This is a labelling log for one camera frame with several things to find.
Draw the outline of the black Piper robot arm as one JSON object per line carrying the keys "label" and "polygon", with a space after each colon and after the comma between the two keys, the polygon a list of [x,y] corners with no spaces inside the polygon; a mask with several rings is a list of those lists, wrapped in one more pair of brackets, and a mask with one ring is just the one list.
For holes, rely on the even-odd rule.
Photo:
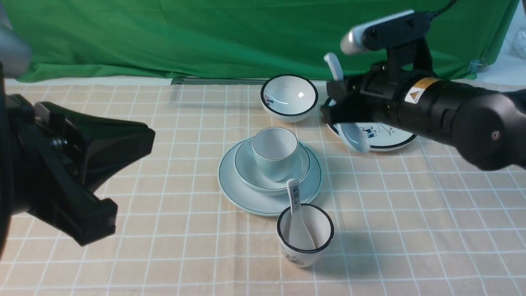
{"label": "black Piper robot arm", "polygon": [[456,148],[483,171],[526,163],[525,90],[500,92],[401,71],[375,68],[327,83],[334,105],[321,107],[327,124],[378,122]]}

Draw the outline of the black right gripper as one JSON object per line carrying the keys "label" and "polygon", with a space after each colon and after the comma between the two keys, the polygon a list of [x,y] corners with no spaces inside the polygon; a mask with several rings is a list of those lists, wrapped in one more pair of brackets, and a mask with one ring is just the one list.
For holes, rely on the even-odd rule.
{"label": "black right gripper", "polygon": [[392,75],[387,66],[373,66],[359,75],[347,75],[344,80],[327,81],[327,95],[344,99],[344,103],[321,106],[326,124],[380,122],[402,126],[400,115],[405,69]]}

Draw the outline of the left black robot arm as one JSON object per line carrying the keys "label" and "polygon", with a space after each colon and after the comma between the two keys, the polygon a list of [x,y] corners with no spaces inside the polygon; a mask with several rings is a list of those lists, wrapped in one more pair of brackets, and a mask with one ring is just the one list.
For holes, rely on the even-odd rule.
{"label": "left black robot arm", "polygon": [[5,79],[24,74],[28,42],[1,8],[0,245],[19,213],[47,223],[80,246],[116,232],[118,206],[95,191],[152,152],[155,131],[131,120],[89,116],[51,102],[30,103],[6,92]]}

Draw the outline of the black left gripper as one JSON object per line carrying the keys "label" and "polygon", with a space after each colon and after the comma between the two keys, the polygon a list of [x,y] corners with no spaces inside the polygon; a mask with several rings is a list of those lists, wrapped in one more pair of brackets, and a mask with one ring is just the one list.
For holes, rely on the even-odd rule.
{"label": "black left gripper", "polygon": [[6,227],[28,213],[82,247],[112,236],[118,206],[95,192],[149,155],[155,135],[145,123],[7,95]]}

